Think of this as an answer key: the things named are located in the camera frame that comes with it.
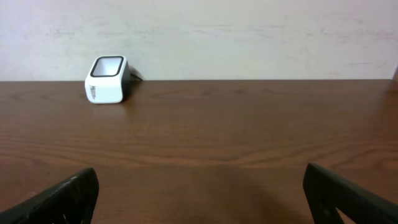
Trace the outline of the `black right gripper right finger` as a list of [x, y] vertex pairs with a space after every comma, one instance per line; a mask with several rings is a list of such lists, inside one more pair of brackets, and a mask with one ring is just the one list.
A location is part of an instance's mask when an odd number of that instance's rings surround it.
[[397, 223], [397, 205], [309, 163], [303, 189], [315, 223], [343, 223], [340, 212], [355, 223]]

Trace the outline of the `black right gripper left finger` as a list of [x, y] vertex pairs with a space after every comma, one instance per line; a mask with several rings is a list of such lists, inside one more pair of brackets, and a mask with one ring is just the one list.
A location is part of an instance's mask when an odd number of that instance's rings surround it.
[[92, 167], [86, 168], [1, 212], [1, 223], [90, 224], [98, 194], [96, 172]]

